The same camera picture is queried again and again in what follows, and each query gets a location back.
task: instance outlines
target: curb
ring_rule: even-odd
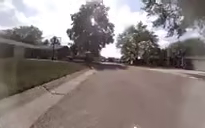
[[[49,108],[54,106],[62,99],[67,93],[74,90],[80,83],[85,81],[90,75],[94,74],[95,70],[88,70],[82,75],[77,76],[74,79],[66,83],[62,83],[58,87],[52,87],[52,89],[46,90],[44,86],[39,86],[30,91],[24,92],[26,96],[37,94],[34,98],[27,103],[22,103],[25,98],[18,95],[6,98],[0,101],[5,105],[10,102],[11,104],[21,104],[11,110],[0,111],[0,126],[1,128],[29,128],[37,119],[44,114]]]

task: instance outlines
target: lawn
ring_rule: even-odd
[[[0,99],[84,68],[71,62],[0,59]]]

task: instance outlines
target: sky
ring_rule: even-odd
[[[78,11],[85,0],[0,0],[0,30],[20,25],[34,25],[43,31],[44,37],[56,35],[62,37],[62,44],[70,42],[66,30],[71,27],[70,14]],[[162,28],[152,28],[151,18],[141,10],[141,0],[104,0],[110,7],[109,20],[115,25],[117,36],[130,25],[142,21],[159,37],[161,47],[177,39],[165,38],[166,31]],[[195,32],[188,32],[182,39],[197,37]],[[105,57],[120,57],[120,50],[113,44],[107,45],[101,55]]]

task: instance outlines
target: asphalt road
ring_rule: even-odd
[[[107,66],[32,128],[205,128],[205,81]]]

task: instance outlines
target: tree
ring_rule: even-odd
[[[205,43],[201,39],[191,38],[178,41],[169,45],[171,56],[203,56],[205,55]]]
[[[128,62],[137,61],[139,57],[148,62],[159,49],[157,41],[157,36],[140,22],[118,36],[117,48],[121,49],[122,58]]]
[[[156,15],[154,26],[168,29],[169,36],[181,36],[186,28],[205,28],[205,0],[143,0],[149,15]]]
[[[42,40],[42,31],[34,26],[20,26],[13,29],[3,30],[2,36],[27,44],[38,45]]]
[[[44,42],[43,42],[43,45],[49,45],[50,44],[50,41],[48,39],[46,39]]]
[[[109,22],[108,10],[102,2],[90,1],[71,15],[72,28],[67,30],[67,34],[79,54],[91,52],[99,56],[106,44],[114,42],[114,24]]]

